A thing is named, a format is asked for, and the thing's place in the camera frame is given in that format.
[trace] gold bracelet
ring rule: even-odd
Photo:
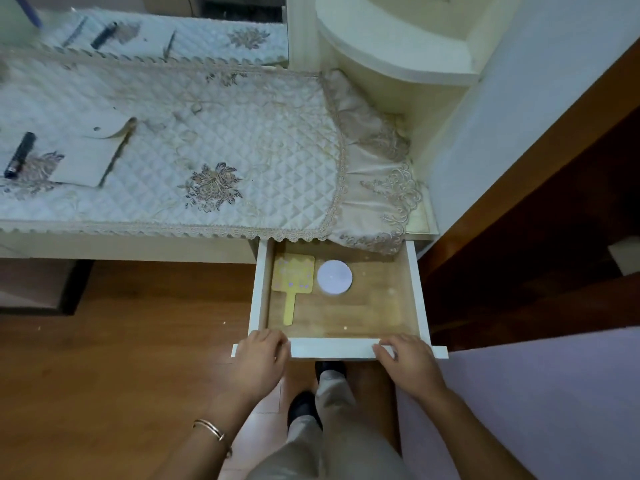
[[[213,433],[213,435],[218,439],[218,441],[224,442],[225,446],[227,447],[227,458],[231,458],[231,455],[233,455],[233,451],[231,450],[231,445],[228,445],[227,442],[224,441],[225,434],[222,431],[220,431],[218,428],[216,428],[212,422],[209,422],[206,419],[196,419],[196,421],[193,422],[193,428],[195,428],[198,425],[204,426],[210,432]]]

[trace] trousers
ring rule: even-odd
[[[400,455],[364,418],[344,376],[324,371],[313,416],[296,418],[287,442],[259,463],[246,480],[388,480],[413,476]]]

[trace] white shelf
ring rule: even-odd
[[[471,86],[521,0],[316,0],[318,30],[376,72]]]

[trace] brown door frame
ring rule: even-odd
[[[446,231],[419,261],[423,280],[640,107],[640,39]]]

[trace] hand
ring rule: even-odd
[[[241,401],[258,404],[282,379],[291,342],[280,330],[254,330],[241,340],[228,386]]]
[[[382,345],[395,348],[397,357],[391,357]],[[417,401],[428,403],[448,395],[431,347],[420,338],[405,333],[392,335],[373,345],[373,352],[393,382]]]

